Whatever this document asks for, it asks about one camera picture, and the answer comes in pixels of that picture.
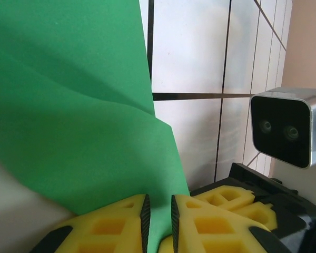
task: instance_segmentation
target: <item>camera lens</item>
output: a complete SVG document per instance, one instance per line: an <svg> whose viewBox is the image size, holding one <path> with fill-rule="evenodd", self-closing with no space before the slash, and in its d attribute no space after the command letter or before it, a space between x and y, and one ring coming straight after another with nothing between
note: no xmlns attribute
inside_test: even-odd
<svg viewBox="0 0 316 253"><path fill-rule="evenodd" d="M289 141L295 141L299 138L299 132L298 130L293 126L288 126L284 129L284 136Z"/></svg>
<svg viewBox="0 0 316 253"><path fill-rule="evenodd" d="M268 120L260 121L260 128L263 133L270 133L272 131L272 125Z"/></svg>

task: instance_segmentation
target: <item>green foam sheet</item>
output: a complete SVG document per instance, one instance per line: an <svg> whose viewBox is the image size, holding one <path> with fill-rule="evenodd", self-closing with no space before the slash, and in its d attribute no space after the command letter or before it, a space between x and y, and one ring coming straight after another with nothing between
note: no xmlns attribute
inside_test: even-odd
<svg viewBox="0 0 316 253"><path fill-rule="evenodd" d="M137 1L0 1L0 162L78 215L148 193L156 252L188 190L140 21Z"/></svg>

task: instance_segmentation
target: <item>black camera face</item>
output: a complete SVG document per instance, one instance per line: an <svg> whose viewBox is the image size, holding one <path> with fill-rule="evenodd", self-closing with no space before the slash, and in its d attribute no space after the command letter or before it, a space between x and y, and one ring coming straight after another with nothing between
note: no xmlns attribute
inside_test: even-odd
<svg viewBox="0 0 316 253"><path fill-rule="evenodd" d="M301 101L255 96L253 142L262 153L306 168L310 163L310 109Z"/></svg>

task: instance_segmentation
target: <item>camera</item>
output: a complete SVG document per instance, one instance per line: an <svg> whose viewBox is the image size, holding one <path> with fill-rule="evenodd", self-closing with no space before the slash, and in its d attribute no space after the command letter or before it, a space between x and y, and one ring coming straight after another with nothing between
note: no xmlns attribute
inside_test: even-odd
<svg viewBox="0 0 316 253"><path fill-rule="evenodd" d="M316 89L279 87L251 99L254 146L296 167L316 164Z"/></svg>

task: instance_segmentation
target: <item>beige wall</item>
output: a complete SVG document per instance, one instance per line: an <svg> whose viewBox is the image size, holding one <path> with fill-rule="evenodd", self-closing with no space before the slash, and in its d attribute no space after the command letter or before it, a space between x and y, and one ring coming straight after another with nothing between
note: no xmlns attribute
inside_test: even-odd
<svg viewBox="0 0 316 253"><path fill-rule="evenodd" d="M316 88L316 0L294 0L282 86ZM316 166L307 170L272 159L273 177L316 205Z"/></svg>
<svg viewBox="0 0 316 253"><path fill-rule="evenodd" d="M282 86L316 88L316 0L294 0Z"/></svg>

